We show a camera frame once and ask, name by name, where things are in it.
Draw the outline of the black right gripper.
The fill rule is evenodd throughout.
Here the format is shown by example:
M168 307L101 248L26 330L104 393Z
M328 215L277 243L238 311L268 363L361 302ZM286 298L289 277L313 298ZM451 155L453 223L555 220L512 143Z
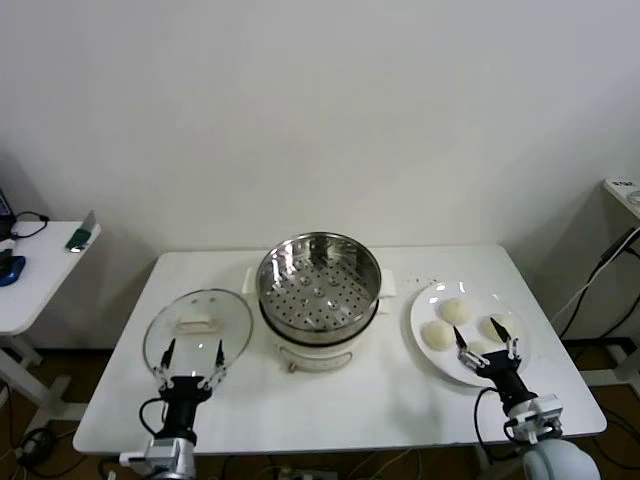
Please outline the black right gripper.
M503 342L503 348L483 355L477 354L469 349L462 334L454 326L458 360L481 378L489 379L497 389L503 404L521 404L532 400L533 393L527 389L518 374L521 363L519 339L512 337L507 328L494 317L491 317L490 321Z

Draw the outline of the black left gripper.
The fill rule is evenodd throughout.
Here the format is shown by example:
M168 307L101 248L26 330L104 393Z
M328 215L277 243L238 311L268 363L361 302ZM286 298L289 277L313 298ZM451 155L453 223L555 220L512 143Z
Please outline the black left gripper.
M211 397L218 385L227 376L224 342L218 342L213 370L203 376L170 375L170 365L175 349L173 338L162 353L160 364L152 368L160 398L167 404L160 438L196 438L194 422L198 406Z

